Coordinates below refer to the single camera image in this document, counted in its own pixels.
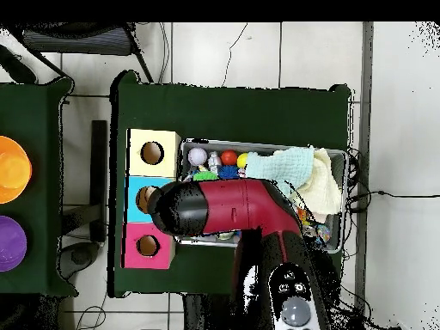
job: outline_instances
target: green tabletop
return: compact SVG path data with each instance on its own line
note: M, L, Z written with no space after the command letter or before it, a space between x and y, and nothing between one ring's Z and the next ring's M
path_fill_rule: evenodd
M283 144L346 150L350 90L227 89L180 84L141 84L133 71L112 85L110 290L137 292L231 292L234 249L180 245L168 270L120 267L124 211L125 134L128 128L176 131L182 138ZM333 255L340 270L341 255Z
M24 229L27 252L21 264L0 272L0 293L75 295L57 271L61 236L61 101L73 88L69 78L47 85L0 83L0 135L14 139L27 152L32 178L14 201L0 205Z

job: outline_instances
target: white ball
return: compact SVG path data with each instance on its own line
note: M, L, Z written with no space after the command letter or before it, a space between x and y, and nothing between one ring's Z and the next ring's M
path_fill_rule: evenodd
M188 161L193 166L199 166L201 164L204 164L206 160L208 159L208 155L206 153L206 150L203 148L192 148L188 153Z

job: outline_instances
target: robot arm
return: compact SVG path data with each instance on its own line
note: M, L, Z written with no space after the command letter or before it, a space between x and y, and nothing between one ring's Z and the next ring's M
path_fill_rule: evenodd
M248 328L330 330L296 215L271 182L173 182L151 194L147 210L156 227L170 235L242 230L235 255L235 300ZM244 281L253 266L258 299L249 309Z

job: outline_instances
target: gray button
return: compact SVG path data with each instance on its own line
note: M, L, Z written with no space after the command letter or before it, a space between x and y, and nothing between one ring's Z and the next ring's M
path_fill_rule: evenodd
M281 315L287 325L291 327L302 327L306 325L311 318L309 303L298 296L289 297L283 302Z
M292 271L287 271L284 275L284 279L294 279L295 274Z
M295 290L297 290L298 292L304 292L306 288L303 284L295 284Z
M284 294L286 292L289 292L289 285L288 284L281 284L278 289L279 289L279 292Z

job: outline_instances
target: shape sorter box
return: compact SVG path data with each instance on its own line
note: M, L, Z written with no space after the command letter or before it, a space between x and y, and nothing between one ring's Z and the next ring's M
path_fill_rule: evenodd
M171 235L162 233L153 223L128 223L125 229L123 268L169 269L175 253L175 240ZM159 246L152 257L138 250L138 242L145 236L154 236Z
M128 129L127 143L130 143L129 175L176 177L180 137L175 131ZM156 164L148 164L142 158L143 147L148 143L160 148L161 159Z
M136 197L143 187L162 187L169 182L175 181L174 178L164 177L128 177L128 203L127 203L127 223L152 223L151 215L140 211L136 205Z

